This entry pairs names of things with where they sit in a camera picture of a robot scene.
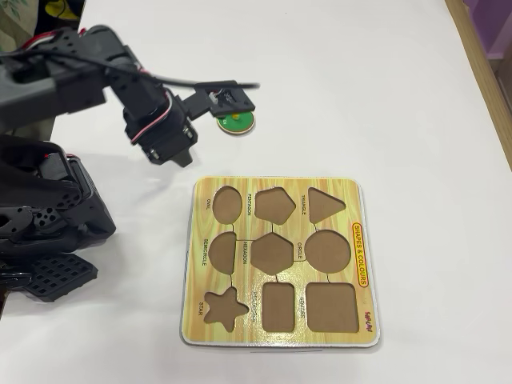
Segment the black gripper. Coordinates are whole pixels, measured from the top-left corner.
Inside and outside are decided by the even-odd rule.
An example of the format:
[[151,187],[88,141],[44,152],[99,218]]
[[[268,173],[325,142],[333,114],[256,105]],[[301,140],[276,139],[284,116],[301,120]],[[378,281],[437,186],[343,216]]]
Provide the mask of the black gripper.
[[192,127],[182,100],[165,88],[164,107],[139,120],[123,109],[125,133],[132,146],[139,146],[155,165],[173,162],[180,167],[192,163],[190,148],[197,143],[198,134]]

